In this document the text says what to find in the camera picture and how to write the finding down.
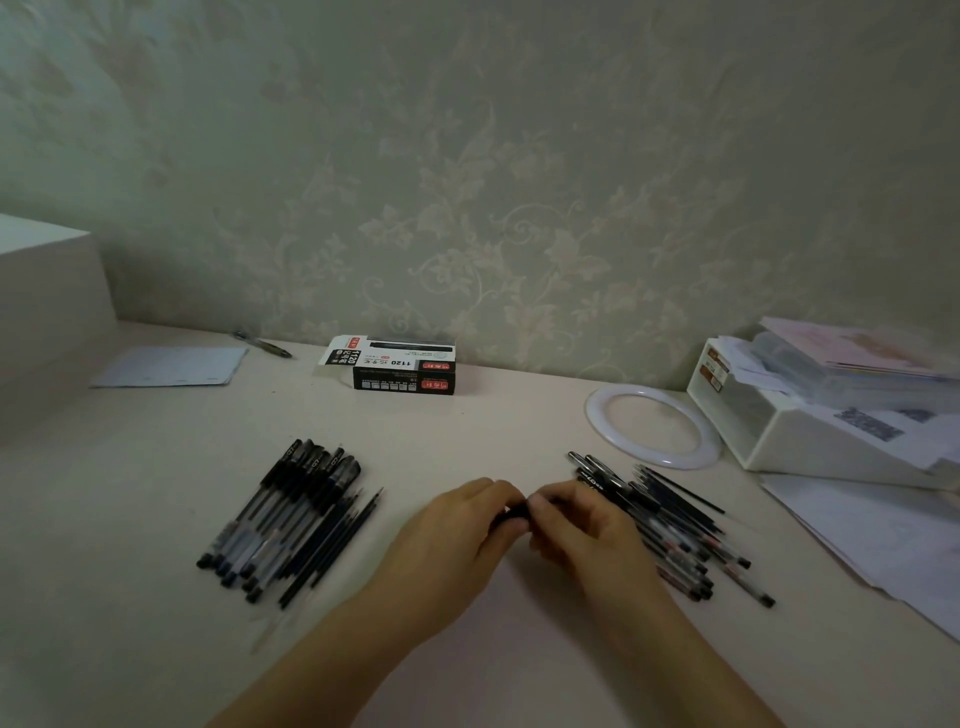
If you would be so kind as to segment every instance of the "white ring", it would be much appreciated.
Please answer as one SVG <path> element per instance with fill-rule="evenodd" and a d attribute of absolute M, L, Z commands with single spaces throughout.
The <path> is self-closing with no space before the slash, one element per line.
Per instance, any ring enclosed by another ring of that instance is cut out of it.
<path fill-rule="evenodd" d="M 607 419 L 607 412 L 605 410 L 610 400 L 614 397 L 622 397 L 624 395 L 646 397 L 650 400 L 660 401 L 673 407 L 681 414 L 686 415 L 700 432 L 700 446 L 693 452 L 676 454 L 645 448 L 643 445 L 638 445 L 632 440 L 628 440 L 611 425 L 610 420 Z M 607 442 L 631 454 L 638 460 L 644 460 L 655 465 L 663 465 L 665 468 L 695 471 L 713 465 L 713 463 L 720 459 L 720 436 L 713 428 L 713 425 L 692 407 L 671 397 L 661 389 L 640 387 L 635 384 L 609 384 L 606 387 L 601 387 L 587 397 L 587 419 Z"/>

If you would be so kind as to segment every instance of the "pile of pens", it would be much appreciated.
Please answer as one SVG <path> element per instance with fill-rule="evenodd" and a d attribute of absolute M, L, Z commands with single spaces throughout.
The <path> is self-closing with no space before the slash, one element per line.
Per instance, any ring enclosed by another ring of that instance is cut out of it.
<path fill-rule="evenodd" d="M 213 569 L 228 589 L 243 579 L 250 604 L 289 580 L 279 601 L 286 609 L 311 578 L 310 588 L 317 586 L 376 509 L 382 491 L 353 508 L 361 493 L 349 488 L 359 474 L 360 463 L 343 448 L 295 440 L 197 566 Z"/>
<path fill-rule="evenodd" d="M 636 480 L 628 482 L 592 455 L 568 455 L 579 466 L 578 480 L 633 518 L 644 545 L 654 555 L 660 577 L 670 586 L 694 601 L 709 599 L 713 596 L 713 582 L 707 576 L 707 564 L 714 559 L 727 576 L 764 607 L 769 609 L 776 603 L 743 573 L 750 561 L 730 546 L 716 522 L 674 493 L 671 486 L 718 513 L 725 513 L 721 508 L 650 468 L 636 466 Z"/>

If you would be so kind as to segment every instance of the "barcode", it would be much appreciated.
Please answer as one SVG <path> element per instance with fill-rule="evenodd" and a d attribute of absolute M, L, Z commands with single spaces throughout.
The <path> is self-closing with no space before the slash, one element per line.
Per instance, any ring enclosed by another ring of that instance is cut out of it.
<path fill-rule="evenodd" d="M 920 423 L 921 425 L 936 417 L 935 414 L 925 409 L 899 409 L 897 411 L 903 415 L 903 417 L 908 417 L 915 423 Z"/>
<path fill-rule="evenodd" d="M 873 435 L 885 443 L 889 443 L 894 438 L 900 437 L 903 434 L 903 430 L 881 422 L 876 417 L 871 417 L 866 412 L 861 412 L 855 407 L 845 409 L 843 412 L 838 412 L 833 416 L 848 425 L 853 425 L 857 429 L 863 430 L 868 435 Z"/>

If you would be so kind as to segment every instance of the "floral wallpaper pattern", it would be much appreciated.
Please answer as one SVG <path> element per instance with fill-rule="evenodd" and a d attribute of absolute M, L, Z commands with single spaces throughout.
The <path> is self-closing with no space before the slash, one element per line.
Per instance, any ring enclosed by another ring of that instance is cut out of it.
<path fill-rule="evenodd" d="M 0 0 L 0 208 L 128 319 L 683 386 L 764 314 L 960 340 L 938 0 Z"/>

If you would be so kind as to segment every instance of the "white desk surface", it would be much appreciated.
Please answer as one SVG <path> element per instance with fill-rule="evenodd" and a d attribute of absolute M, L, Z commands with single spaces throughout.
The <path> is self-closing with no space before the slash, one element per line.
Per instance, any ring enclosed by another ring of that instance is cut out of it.
<path fill-rule="evenodd" d="M 235 342 L 122 325 L 0 390 L 2 725 L 200 725 L 363 584 L 435 494 L 480 475 L 531 492 L 570 477 L 570 449 L 623 474 L 633 465 L 584 417 L 595 382 L 463 367 L 452 398 L 356 392 L 313 375 L 321 348 L 291 344 L 292 361 L 250 351 L 227 387 L 85 387 L 114 354 L 141 344 Z M 693 442 L 661 405 L 614 405 L 614 418 L 652 447 Z M 322 586 L 277 623 L 272 600 L 252 607 L 194 562 L 297 437 L 343 444 L 364 466 L 363 487 L 388 491 Z M 728 453 L 676 479 L 736 517 L 721 517 L 723 526 L 778 600 L 763 609 L 711 570 L 713 600 L 679 603 L 788 725 L 956 726 L 960 644 L 856 582 Z M 525 546 L 357 721 L 659 724 L 579 596 Z"/>

